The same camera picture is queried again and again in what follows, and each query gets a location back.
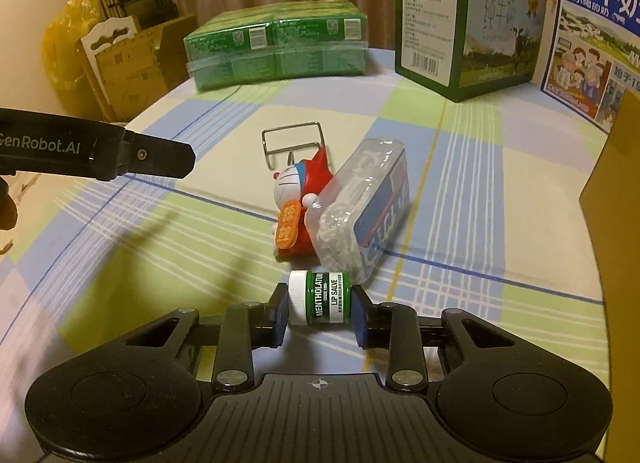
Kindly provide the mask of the green white lip balm jar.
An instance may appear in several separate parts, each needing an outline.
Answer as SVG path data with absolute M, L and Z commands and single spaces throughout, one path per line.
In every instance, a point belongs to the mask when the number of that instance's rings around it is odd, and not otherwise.
M 348 272 L 293 270 L 288 276 L 292 325 L 346 324 L 352 312 Z

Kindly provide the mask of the green wrapped drink pack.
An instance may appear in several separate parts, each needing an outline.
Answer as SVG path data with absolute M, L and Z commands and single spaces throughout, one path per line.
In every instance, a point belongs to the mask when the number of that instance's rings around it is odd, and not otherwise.
M 368 17 L 347 0 L 222 12 L 183 39 L 200 92 L 231 85 L 366 72 Z

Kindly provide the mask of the red Doraemon figurine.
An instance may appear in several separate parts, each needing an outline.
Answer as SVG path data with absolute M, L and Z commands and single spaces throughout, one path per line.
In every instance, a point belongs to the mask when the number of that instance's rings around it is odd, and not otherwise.
M 273 197 L 279 210 L 273 228 L 274 255 L 281 258 L 314 255 L 305 216 L 332 178 L 326 146 L 321 146 L 311 159 L 288 165 L 274 175 Z

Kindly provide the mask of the yellow plastic bag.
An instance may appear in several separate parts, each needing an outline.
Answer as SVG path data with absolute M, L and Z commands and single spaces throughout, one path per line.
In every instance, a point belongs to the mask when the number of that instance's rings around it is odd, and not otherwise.
M 69 0 L 44 30 L 44 73 L 66 113 L 86 120 L 102 119 L 101 109 L 82 70 L 80 39 L 104 20 L 100 0 Z

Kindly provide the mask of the metal wire clip frame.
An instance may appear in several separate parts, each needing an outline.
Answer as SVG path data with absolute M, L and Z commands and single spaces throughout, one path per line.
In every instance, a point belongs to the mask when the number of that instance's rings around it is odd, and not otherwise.
M 270 147 L 268 142 L 270 135 L 303 130 L 304 128 L 314 128 L 316 130 L 316 138 L 299 140 L 298 142 L 288 142 L 287 144 L 282 144 L 279 147 Z M 311 148 L 319 150 L 326 146 L 326 139 L 324 139 L 322 125 L 318 121 L 265 128 L 260 132 L 260 140 L 262 141 L 262 153 L 264 153 L 264 159 L 267 168 L 269 168 L 270 171 L 274 171 L 276 169 L 273 163 L 273 158 L 277 157 L 279 154 L 286 154 L 286 164 L 292 165 L 295 162 L 295 153 L 297 151 Z

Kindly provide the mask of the plaid tablecloth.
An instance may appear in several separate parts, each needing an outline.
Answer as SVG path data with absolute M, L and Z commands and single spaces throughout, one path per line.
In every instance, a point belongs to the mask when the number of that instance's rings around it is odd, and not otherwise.
M 598 269 L 579 194 L 603 134 L 533 84 L 455 104 L 397 75 L 231 87 L 184 83 L 131 123 L 190 144 L 181 180 L 21 174 L 1 237 L 1 457 L 41 457 L 32 381 L 179 307 L 219 315 L 288 276 L 272 253 L 273 173 L 260 132 L 322 125 L 338 168 L 366 138 L 406 148 L 411 205 L 366 288 L 423 316 L 460 307 L 610 377 Z

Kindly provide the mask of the flattened cardboard pieces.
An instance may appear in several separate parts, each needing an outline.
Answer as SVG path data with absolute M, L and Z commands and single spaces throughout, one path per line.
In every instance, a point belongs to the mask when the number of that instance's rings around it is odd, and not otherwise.
M 183 39 L 192 15 L 140 30 L 134 17 L 98 23 L 76 45 L 102 119 L 129 122 L 189 79 Z

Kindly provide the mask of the clear floss pick box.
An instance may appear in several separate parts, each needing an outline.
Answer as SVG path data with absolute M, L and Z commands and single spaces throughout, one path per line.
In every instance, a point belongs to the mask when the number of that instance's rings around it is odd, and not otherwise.
M 406 149 L 395 139 L 364 139 L 305 216 L 314 252 L 329 271 L 365 283 L 410 203 Z

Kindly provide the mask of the blue white milk carton box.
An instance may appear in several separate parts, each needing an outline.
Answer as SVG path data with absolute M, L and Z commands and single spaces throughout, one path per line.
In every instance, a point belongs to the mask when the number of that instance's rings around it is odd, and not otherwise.
M 639 0 L 558 0 L 541 90 L 609 133 L 639 91 Z

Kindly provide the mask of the green white milk carton box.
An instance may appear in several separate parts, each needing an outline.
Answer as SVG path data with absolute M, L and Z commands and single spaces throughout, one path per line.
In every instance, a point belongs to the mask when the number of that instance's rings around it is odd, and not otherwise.
M 395 70 L 459 102 L 530 82 L 547 0 L 396 0 Z

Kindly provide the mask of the brown cardboard box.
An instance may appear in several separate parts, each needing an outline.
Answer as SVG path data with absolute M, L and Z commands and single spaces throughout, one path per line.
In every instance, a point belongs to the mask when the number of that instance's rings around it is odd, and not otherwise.
M 608 329 L 613 417 L 608 462 L 639 460 L 639 96 L 626 93 L 579 198 Z

